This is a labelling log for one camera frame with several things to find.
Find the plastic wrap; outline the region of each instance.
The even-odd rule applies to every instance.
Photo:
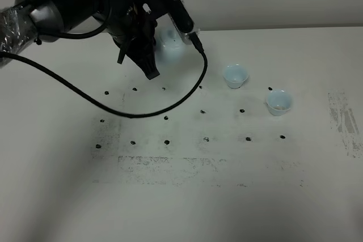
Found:
[[[19,54],[37,38],[26,9],[16,6],[0,12],[0,51]],[[0,68],[11,60],[0,58]]]

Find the tabletop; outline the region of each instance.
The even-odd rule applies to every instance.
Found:
[[[362,241],[362,38],[357,27],[201,32],[201,86],[140,120],[12,61],[0,70],[0,240]],[[189,46],[147,80],[116,62],[106,33],[22,55],[129,113],[178,101],[203,66]],[[250,74],[236,90],[222,77],[234,63]],[[290,112],[268,112],[269,87],[289,91]]]

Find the black cable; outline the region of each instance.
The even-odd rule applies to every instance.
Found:
[[[102,103],[98,102],[97,100],[91,98],[90,96],[88,96],[87,94],[85,94],[84,92],[82,92],[80,89],[76,88],[75,86],[73,86],[71,83],[69,83],[68,81],[66,81],[64,78],[62,78],[61,76],[57,75],[56,73],[50,71],[48,68],[44,67],[43,65],[40,65],[32,60],[29,60],[28,58],[16,55],[16,54],[11,54],[8,52],[0,52],[0,59],[1,58],[9,58],[9,59],[14,59],[23,63],[26,63],[30,66],[33,66],[34,68],[37,68],[38,70],[46,73],[47,75],[51,76],[52,78],[54,78],[55,80],[59,81],[60,83],[64,84],[66,87],[68,87],[69,89],[71,89],[73,92],[79,94],[81,97],[83,97],[84,99],[88,100],[90,103],[92,103],[93,105],[101,108],[102,110],[105,110],[106,112],[115,114],[117,116],[122,116],[122,117],[127,117],[127,118],[145,118],[145,117],[152,117],[152,116],[157,116],[159,114],[162,113],[166,113],[174,108],[176,108],[177,106],[179,106],[181,103],[183,103],[184,101],[186,101],[194,92],[195,90],[197,90],[198,86],[200,85],[200,83],[202,82],[207,67],[208,67],[208,60],[207,57],[204,53],[203,47],[200,43],[200,40],[198,38],[198,36],[195,33],[192,33],[190,35],[191,41],[193,42],[193,45],[195,46],[195,48],[199,51],[199,53],[203,56],[203,60],[204,60],[204,68],[203,68],[203,72],[201,74],[201,76],[199,77],[199,80],[197,81],[197,83],[194,85],[194,87],[190,90],[189,93],[187,93],[185,95],[185,97],[183,97],[181,100],[179,100],[177,103],[173,104],[170,107],[167,107],[163,110],[154,112],[154,113],[145,113],[145,114],[131,114],[131,113],[123,113],[123,112],[119,112],[116,111],[114,109],[111,109],[105,105],[103,105]]]
[[[73,39],[73,40],[91,38],[93,36],[96,36],[97,34],[100,34],[107,28],[108,21],[111,18],[111,14],[112,14],[111,0],[107,0],[106,8],[107,8],[108,12],[107,12],[105,21],[103,22],[103,24],[100,27],[98,27],[94,31],[82,33],[82,34],[73,34],[73,33],[61,33],[61,32],[57,32],[57,31],[51,31],[48,29],[39,28],[38,33],[40,35],[48,35],[48,36],[52,36],[52,37],[56,37],[56,38]]]

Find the plastic cup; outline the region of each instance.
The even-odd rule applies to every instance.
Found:
[[[177,63],[183,58],[186,45],[175,28],[162,28],[155,38],[155,57],[159,63]]]
[[[282,116],[291,109],[293,99],[284,90],[273,90],[266,98],[266,103],[270,114]]]
[[[228,87],[237,89],[248,79],[248,72],[241,65],[229,65],[223,72]]]

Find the robotic arm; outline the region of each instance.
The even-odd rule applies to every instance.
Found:
[[[151,11],[144,10],[145,4]],[[181,0],[15,0],[15,6],[0,18],[0,24],[6,25],[7,28],[11,25],[11,19],[16,19],[16,28],[10,33],[13,36],[6,35],[6,30],[5,35],[0,36],[0,66],[6,64],[5,58],[9,58],[38,66],[36,68],[47,74],[52,73],[37,63],[14,54],[21,52],[33,41],[41,44],[42,41],[54,42],[59,38],[85,39],[107,30],[120,48],[117,62],[122,63],[126,55],[142,69],[148,79],[153,79],[159,75],[154,57],[156,20],[165,14],[169,14],[183,40],[192,42],[205,61],[204,71],[198,83],[173,106],[152,114],[120,113],[98,103],[58,75],[63,81],[56,78],[88,101],[119,116],[141,118],[161,114],[180,105],[192,95],[206,73],[206,56],[196,32],[193,31],[194,22]],[[85,34],[67,33],[91,16],[101,23],[98,29]]]

